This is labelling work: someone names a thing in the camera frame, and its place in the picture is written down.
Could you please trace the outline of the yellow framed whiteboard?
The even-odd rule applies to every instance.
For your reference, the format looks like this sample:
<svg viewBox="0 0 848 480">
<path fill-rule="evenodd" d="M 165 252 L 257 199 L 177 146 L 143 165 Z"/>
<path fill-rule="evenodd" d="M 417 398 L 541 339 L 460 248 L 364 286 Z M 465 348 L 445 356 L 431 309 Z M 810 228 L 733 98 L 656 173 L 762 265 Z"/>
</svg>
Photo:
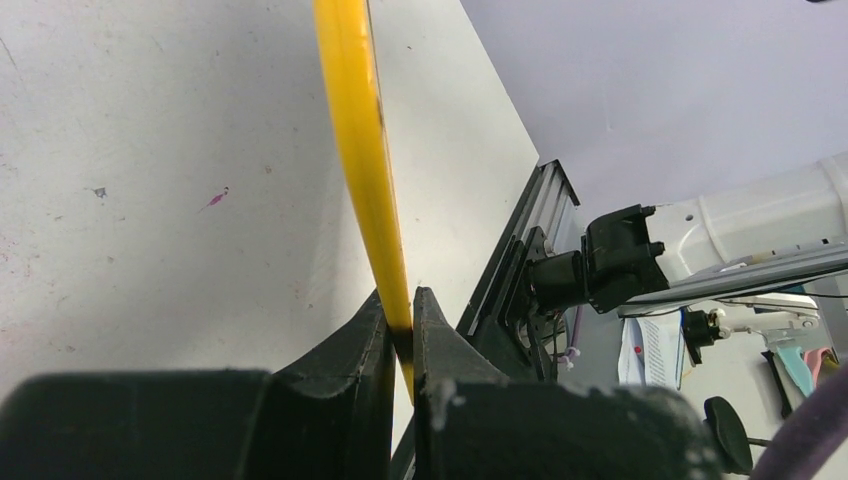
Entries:
<svg viewBox="0 0 848 480">
<path fill-rule="evenodd" d="M 413 321 L 369 4 L 316 1 L 314 24 L 335 142 L 406 387 Z"/>
</svg>

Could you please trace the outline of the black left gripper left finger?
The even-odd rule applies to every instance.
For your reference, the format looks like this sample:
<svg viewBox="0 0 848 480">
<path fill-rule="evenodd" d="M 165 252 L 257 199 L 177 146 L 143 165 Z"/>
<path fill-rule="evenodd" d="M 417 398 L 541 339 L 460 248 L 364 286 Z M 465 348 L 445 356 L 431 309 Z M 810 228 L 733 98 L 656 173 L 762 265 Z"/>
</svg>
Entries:
<svg viewBox="0 0 848 480">
<path fill-rule="evenodd" d="M 385 479 L 394 350 L 372 294 L 277 372 L 54 373 L 1 406 L 5 479 Z"/>
</svg>

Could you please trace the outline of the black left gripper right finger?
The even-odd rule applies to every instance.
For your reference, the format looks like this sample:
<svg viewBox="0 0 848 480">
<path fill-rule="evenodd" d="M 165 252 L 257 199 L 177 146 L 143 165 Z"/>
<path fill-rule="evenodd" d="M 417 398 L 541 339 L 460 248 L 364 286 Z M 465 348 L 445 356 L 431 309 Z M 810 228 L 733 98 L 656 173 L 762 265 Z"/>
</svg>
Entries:
<svg viewBox="0 0 848 480">
<path fill-rule="evenodd" d="M 519 381 L 413 300 L 418 479 L 719 479 L 712 436 L 661 387 Z"/>
</svg>

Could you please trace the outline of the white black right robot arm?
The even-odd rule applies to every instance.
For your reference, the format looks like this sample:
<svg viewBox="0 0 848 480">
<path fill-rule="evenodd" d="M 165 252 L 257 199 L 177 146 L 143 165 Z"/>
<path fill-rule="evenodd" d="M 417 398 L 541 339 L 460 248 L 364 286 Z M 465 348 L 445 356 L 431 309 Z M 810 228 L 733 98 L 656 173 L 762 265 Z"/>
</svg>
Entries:
<svg viewBox="0 0 848 480">
<path fill-rule="evenodd" d="M 586 227 L 578 249 L 536 260 L 543 310 L 645 312 L 740 297 L 847 270 L 847 157 Z"/>
</svg>

